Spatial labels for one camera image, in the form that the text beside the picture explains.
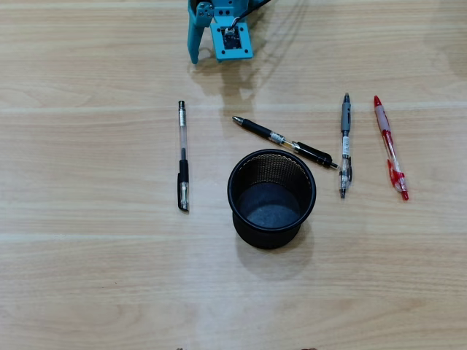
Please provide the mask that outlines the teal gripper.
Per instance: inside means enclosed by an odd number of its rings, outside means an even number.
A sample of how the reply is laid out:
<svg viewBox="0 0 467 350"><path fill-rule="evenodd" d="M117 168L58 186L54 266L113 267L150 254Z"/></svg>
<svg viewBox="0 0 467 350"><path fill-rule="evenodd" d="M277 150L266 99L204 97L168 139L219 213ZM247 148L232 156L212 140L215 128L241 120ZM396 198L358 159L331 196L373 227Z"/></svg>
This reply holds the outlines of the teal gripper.
<svg viewBox="0 0 467 350"><path fill-rule="evenodd" d="M188 52L191 62L198 63L199 47L212 18L216 15L232 16L234 1L231 0L188 0L189 28Z"/></svg>

